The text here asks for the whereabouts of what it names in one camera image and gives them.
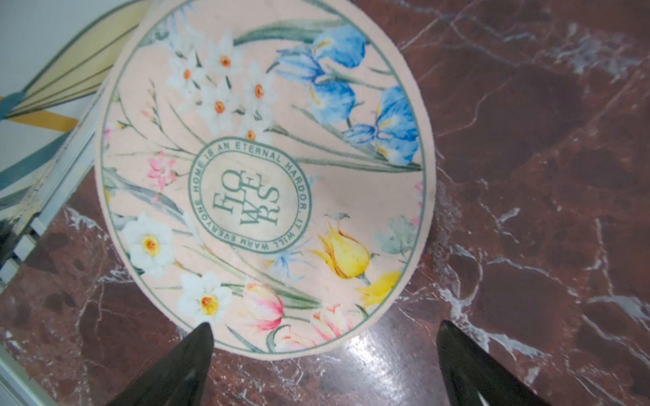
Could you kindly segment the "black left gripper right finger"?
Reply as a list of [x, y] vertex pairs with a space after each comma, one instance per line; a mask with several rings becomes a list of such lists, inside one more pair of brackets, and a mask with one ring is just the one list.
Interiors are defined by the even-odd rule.
[[444, 320], [440, 323], [437, 346], [450, 404], [547, 404], [453, 322]]

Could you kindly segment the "beige doodle coaster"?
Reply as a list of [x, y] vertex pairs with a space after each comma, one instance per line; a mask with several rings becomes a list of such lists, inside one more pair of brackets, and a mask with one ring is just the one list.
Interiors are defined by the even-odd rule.
[[216, 348], [338, 348], [408, 284], [433, 133], [396, 45], [349, 1], [156, 1], [109, 76], [97, 188], [147, 299]]

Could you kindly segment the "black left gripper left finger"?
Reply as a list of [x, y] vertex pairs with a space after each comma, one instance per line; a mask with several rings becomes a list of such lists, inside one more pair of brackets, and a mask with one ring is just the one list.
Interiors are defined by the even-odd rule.
[[198, 405], [214, 350], [213, 331], [204, 322], [178, 343], [111, 405]]

